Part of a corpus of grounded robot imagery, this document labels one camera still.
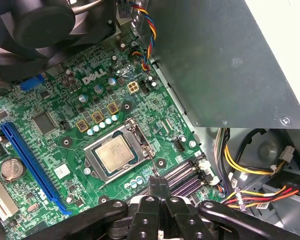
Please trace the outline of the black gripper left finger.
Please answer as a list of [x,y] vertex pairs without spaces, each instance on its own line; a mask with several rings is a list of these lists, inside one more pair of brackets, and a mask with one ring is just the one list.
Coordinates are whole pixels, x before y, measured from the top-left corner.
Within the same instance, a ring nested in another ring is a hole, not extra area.
[[156,240],[160,224],[161,177],[150,177],[148,194],[130,203],[109,200],[42,229],[29,240]]

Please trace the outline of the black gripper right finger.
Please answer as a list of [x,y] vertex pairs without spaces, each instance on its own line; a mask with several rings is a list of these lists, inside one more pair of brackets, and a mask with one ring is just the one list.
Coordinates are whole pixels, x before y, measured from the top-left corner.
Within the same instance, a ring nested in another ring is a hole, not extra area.
[[300,235],[221,203],[205,200],[193,211],[184,199],[171,194],[168,181],[159,179],[161,196],[176,230],[184,240],[300,240]]

